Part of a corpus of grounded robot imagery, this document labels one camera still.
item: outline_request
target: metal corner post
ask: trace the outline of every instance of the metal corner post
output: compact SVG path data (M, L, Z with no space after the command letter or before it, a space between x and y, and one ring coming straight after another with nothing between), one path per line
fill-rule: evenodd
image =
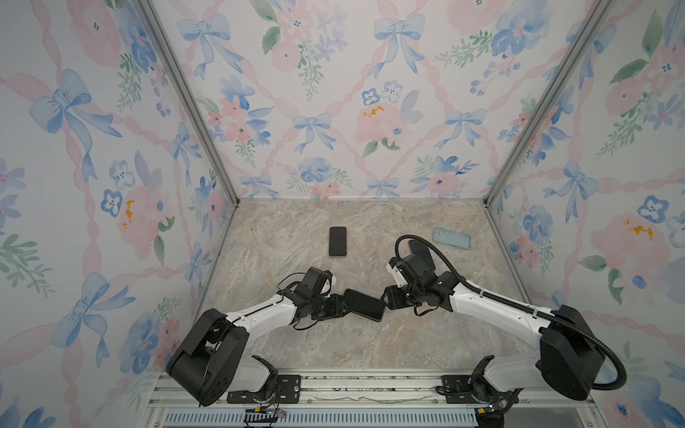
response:
M202 114L192 97L190 86L188 86L188 82L183 76L181 65L178 61L178 58L176 58L171 45L169 44L169 40L166 37L166 32L164 31L164 28L159 20L157 11L155 10L151 0L133 0L132 3L136 9L136 12L140 16L142 24L145 26L148 36L152 40L158 55L162 59L164 66L168 71L167 74L171 84L173 85L174 89L176 89L181 102L184 104L184 107L188 110L188 120L190 121L193 129L195 129L195 132L199 137L200 144L202 144L203 149L205 149L205 152L208 154L209 163L212 165L214 171L216 171L216 176L228 194L231 205L235 210L238 206L238 197L236 196L236 191L231 185L226 168L221 162L219 152L216 150L207 127L202 120Z
M554 107L554 103L566 87L569 78L571 77L571 73L573 73L576 66L582 61L582 56L590 49L595 37L597 37L597 33L599 33L599 30L601 29L602 23L605 21L609 11L611 11L611 8L616 2L617 0L597 0L588 13L588 16L585 18L583 25L578 31L575 42L571 45L571 48L562 59L558 72L544 91L540 98L540 102L530 117L530 121L526 127L523 128L523 131L521 131L519 140L504 161L504 165L502 165L502 169L499 171L495 183L490 187L485 198L488 209L497 198L497 195L504 189L509 177L521 161L526 149L530 146L531 139L535 136L538 129L540 129L545 117L547 117L547 113Z

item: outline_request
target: light blue phone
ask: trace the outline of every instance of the light blue phone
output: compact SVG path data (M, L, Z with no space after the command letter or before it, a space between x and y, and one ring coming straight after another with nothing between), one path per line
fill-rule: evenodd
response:
M461 234L454 230L443 229L442 227L433 229L433 241L465 250L471 248L471 235Z

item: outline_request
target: wall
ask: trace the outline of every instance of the wall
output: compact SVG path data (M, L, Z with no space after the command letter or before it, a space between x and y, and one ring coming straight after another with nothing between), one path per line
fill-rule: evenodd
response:
M614 428L685 426L684 13L617 2L492 208L534 301L623 358L626 387L593 393Z
M134 427L228 204L128 2L9 2L0 40L0 427Z
M153 3L242 197L326 199L484 196L592 1Z

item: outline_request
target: floral wallpaper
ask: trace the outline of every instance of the floral wallpaper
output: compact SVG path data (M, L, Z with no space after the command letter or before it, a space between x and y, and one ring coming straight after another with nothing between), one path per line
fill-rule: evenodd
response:
M619 0L492 205L535 303L623 359L627 385L593 392L612 428L685 427L684 15Z
M593 0L153 4L240 197L480 198Z
M0 427L134 427L232 204L126 0L12 2L0 40Z

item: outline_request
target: marble floor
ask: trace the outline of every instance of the marble floor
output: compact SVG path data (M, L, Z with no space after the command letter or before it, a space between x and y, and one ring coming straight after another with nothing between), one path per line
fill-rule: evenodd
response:
M347 227L347 257L328 257L331 226ZM480 202L243 199L203 310L230 312L255 305L269 299L285 276L310 266L333 272L338 279L333 292L353 288L380 297L394 284L385 265L394 255L395 240L403 234L430 239L436 226L471 235L470 250L437 244L462 275L521 298ZM407 241L402 244L401 254L408 254ZM447 270L434 259L438 274ZM309 322L302 320L300 327ZM380 323L348 314L306 331L281 327L257 339L245 355L259 355L277 368L471 370L485 355L528 350L524 342L479 319L444 310L419 318L405 309L386 310Z

